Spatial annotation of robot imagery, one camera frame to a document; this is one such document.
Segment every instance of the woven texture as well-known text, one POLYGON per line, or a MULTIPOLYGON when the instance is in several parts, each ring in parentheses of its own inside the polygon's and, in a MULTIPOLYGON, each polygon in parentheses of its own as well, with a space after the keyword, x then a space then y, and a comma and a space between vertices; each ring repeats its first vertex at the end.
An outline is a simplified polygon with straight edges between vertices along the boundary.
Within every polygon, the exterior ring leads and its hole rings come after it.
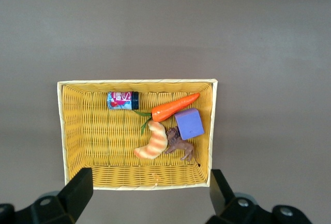
MULTIPOLYGON (((213 109, 213 84, 208 82, 137 82, 84 83, 62 86, 64 161, 69 179, 82 167, 93 169, 94 186, 105 189, 134 189, 141 186, 171 188, 206 184, 209 173, 209 145, 213 109), (183 150, 161 154, 153 160, 138 159, 133 150, 149 142, 147 117, 130 110, 109 110, 109 91, 139 92, 139 111, 199 92, 200 97, 188 108, 199 110, 205 134, 189 139, 194 159, 181 161, 183 150)), ((175 118, 162 122, 166 129, 176 126, 175 118)))

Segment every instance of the purple foam cube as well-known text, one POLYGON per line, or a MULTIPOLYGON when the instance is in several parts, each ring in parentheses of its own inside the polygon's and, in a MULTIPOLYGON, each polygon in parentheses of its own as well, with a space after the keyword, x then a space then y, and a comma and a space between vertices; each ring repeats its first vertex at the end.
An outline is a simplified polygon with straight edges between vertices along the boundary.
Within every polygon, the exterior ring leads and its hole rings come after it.
POLYGON ((183 140, 204 134, 199 111, 195 108, 175 113, 175 118, 183 140))

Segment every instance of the gray floor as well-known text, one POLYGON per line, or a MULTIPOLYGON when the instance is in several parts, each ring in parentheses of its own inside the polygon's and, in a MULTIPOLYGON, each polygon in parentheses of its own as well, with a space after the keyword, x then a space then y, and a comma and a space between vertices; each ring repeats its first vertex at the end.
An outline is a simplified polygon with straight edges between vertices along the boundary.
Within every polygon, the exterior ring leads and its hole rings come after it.
MULTIPOLYGON (((331 0, 0 0, 0 202, 64 186, 56 83, 216 78, 213 168, 330 223, 331 0)), ((95 191, 78 223, 204 223, 208 188, 95 191)))

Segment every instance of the toy animal figurine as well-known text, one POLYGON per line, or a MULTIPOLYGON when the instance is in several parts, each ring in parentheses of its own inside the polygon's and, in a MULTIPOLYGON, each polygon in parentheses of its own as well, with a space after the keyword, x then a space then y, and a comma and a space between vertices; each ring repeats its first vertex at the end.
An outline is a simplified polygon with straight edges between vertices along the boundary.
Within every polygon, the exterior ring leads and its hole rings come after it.
POLYGON ((169 148, 164 152, 165 154, 173 153, 174 151, 176 151, 176 149, 185 150, 184 156, 181 158, 181 160, 187 159, 187 161, 191 161, 193 157, 197 162, 198 166, 200 167, 200 164, 198 163, 197 158, 194 155, 194 146, 188 141, 182 140, 178 127, 169 128, 169 130, 167 131, 167 139, 169 143, 169 148))

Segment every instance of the orange carrot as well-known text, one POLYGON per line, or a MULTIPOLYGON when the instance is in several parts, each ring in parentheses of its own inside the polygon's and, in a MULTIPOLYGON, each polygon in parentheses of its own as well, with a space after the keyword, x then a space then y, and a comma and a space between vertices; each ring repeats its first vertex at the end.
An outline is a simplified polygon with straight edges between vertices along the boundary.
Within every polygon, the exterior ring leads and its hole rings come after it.
POLYGON ((155 122, 162 122, 162 121, 168 119, 171 115, 177 113, 179 110, 182 110, 183 108, 186 108, 187 106, 192 104, 195 100, 197 100, 197 98, 199 96, 200 96, 200 93, 195 93, 193 95, 183 97, 179 100, 156 106, 156 107, 152 108, 151 113, 141 113, 141 112, 134 110, 135 113, 137 113, 141 116, 149 116, 149 119, 141 127, 141 134, 144 132, 146 124, 151 119, 153 119, 153 121, 155 121, 155 122))

